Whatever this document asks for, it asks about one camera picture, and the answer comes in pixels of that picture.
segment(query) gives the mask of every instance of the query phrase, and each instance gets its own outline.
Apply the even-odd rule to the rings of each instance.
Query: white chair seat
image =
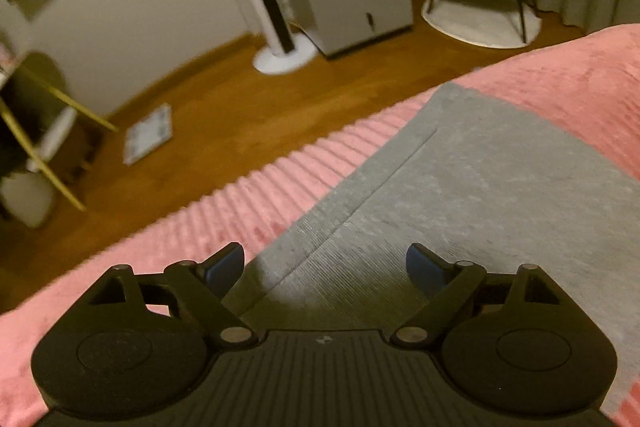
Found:
[[[44,136],[36,146],[38,156],[44,161],[49,162],[53,156],[58,153],[62,147],[66,137],[69,136],[72,127],[76,123],[78,112],[67,105],[47,129]],[[27,161],[27,170],[31,172],[40,172],[38,164],[34,160]]]

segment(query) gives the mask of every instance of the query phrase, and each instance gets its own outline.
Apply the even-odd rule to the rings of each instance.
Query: white wall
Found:
[[[20,4],[30,12],[38,0]],[[57,63],[68,92],[109,114],[245,33],[247,23],[236,0],[48,0],[33,29],[36,48]]]

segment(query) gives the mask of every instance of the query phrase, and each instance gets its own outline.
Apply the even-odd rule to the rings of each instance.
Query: ribbed pink blanket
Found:
[[[519,55],[456,82],[535,112],[640,179],[640,25]],[[180,259],[201,261],[228,241],[242,243],[251,260],[405,126],[432,93],[348,125],[204,196],[2,315],[0,425],[27,427],[44,415],[31,378],[31,352],[108,267],[124,263],[137,273],[158,272]],[[614,419],[621,427],[640,427],[640,382]]]

